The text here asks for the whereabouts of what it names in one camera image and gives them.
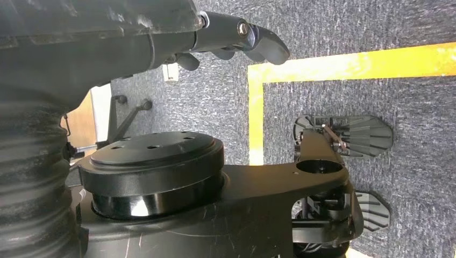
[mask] gray carpet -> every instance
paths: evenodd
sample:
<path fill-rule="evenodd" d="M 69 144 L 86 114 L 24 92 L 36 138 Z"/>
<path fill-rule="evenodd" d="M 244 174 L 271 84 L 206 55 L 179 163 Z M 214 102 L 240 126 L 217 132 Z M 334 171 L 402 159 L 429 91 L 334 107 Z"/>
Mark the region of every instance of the gray carpet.
<path fill-rule="evenodd" d="M 275 31 L 291 58 L 456 41 L 454 1 L 217 1 L 201 10 L 247 18 Z M 241 54 L 221 61 L 199 54 L 197 71 L 177 83 L 161 69 L 112 82 L 131 106 L 148 97 L 129 135 L 192 130 L 224 141 L 226 163 L 248 164 L 247 66 Z M 358 190 L 389 203 L 392 225 L 352 246 L 373 257 L 454 257 L 456 247 L 456 80 L 454 77 L 265 84 L 265 163 L 293 159 L 291 129 L 302 114 L 383 117 L 395 145 L 371 160 L 347 160 Z M 118 119 L 131 106 L 118 107 Z"/>

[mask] scratch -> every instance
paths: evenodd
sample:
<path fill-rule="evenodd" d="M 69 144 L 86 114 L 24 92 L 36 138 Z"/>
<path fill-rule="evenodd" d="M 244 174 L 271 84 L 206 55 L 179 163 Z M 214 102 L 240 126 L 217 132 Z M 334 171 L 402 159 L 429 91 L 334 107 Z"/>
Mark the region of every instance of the scratch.
<path fill-rule="evenodd" d="M 37 10 L 46 10 L 45 7 L 43 7 L 38 1 L 34 0 L 27 0 L 27 3 L 33 7 L 35 7 Z"/>
<path fill-rule="evenodd" d="M 141 241 L 143 240 L 143 234 L 141 233 L 141 236 L 139 237 L 139 249 L 141 249 Z"/>
<path fill-rule="evenodd" d="M 144 15 L 139 15 L 137 22 L 144 27 L 152 27 L 152 21 Z"/>
<path fill-rule="evenodd" d="M 62 6 L 66 11 L 68 11 L 68 13 L 71 16 L 73 16 L 73 17 L 77 16 L 77 11 L 76 11 L 76 9 L 74 9 L 74 6 L 72 3 L 69 3 L 67 1 L 62 1 Z"/>
<path fill-rule="evenodd" d="M 122 27 L 119 26 L 119 29 L 120 29 L 120 32 L 122 33 L 122 36 L 124 36 L 124 35 L 125 35 L 125 33 L 124 33 L 124 28 L 122 28 Z"/>
<path fill-rule="evenodd" d="M 228 239 L 230 240 L 231 246 L 233 247 L 233 250 L 234 250 L 234 243 L 233 243 L 233 240 L 231 240 L 231 236 L 230 235 L 228 235 Z"/>
<path fill-rule="evenodd" d="M 129 240 L 127 242 L 127 251 L 125 252 L 125 258 L 128 257 L 128 250 L 130 249 L 130 237 L 129 237 Z"/>
<path fill-rule="evenodd" d="M 214 205 L 214 213 L 215 213 L 214 219 L 216 219 L 217 218 L 217 204 L 214 203 L 213 205 Z"/>
<path fill-rule="evenodd" d="M 255 252 L 255 249 L 257 248 L 257 246 L 252 246 L 252 251 L 250 252 L 250 256 L 252 256 L 253 252 Z"/>
<path fill-rule="evenodd" d="M 116 21 L 119 21 L 119 22 L 124 22 L 125 19 L 124 19 L 124 16 L 121 14 L 121 13 L 115 13 L 114 10 L 112 8 L 108 8 L 108 15 L 109 15 L 109 18 L 111 18 L 111 20 L 116 20 Z"/>
<path fill-rule="evenodd" d="M 179 233 L 179 232 L 174 232 L 174 231 L 170 231 L 170 230 L 167 230 L 166 232 L 169 232 L 169 233 L 173 233 L 173 234 L 176 234 L 176 235 L 185 235 L 186 237 L 196 237 L 196 238 L 214 238 L 214 237 L 224 237 L 228 234 L 223 234 L 223 235 L 191 235 L 191 234 L 184 234 L 184 233 Z"/>

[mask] yellow tape line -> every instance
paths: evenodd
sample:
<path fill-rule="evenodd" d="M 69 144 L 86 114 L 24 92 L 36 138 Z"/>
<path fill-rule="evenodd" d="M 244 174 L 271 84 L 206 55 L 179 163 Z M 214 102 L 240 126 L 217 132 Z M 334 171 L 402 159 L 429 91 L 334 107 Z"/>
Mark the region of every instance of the yellow tape line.
<path fill-rule="evenodd" d="M 456 42 L 248 66 L 250 165 L 263 164 L 263 83 L 456 75 Z"/>

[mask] bolt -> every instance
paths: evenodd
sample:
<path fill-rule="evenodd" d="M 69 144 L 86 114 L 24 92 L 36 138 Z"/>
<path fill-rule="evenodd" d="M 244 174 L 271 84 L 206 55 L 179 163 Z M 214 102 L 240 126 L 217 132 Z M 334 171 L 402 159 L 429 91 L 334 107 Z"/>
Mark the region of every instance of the bolt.
<path fill-rule="evenodd" d="M 200 28 L 206 27 L 206 19 L 201 15 L 198 17 L 198 24 Z"/>
<path fill-rule="evenodd" d="M 239 23 L 238 25 L 238 33 L 241 36 L 245 36 L 248 34 L 248 26 L 246 23 Z"/>

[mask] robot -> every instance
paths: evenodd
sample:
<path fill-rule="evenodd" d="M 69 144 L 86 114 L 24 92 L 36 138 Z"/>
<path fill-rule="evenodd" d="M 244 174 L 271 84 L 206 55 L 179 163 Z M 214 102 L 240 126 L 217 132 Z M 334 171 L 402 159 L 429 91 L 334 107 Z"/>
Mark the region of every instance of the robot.
<path fill-rule="evenodd" d="M 122 139 L 66 186 L 61 117 L 113 79 L 197 69 L 193 52 L 289 58 L 272 31 L 188 0 L 0 3 L 1 257 L 344 257 L 363 211 L 319 129 L 300 134 L 298 162 L 257 167 L 225 165 L 196 132 Z"/>

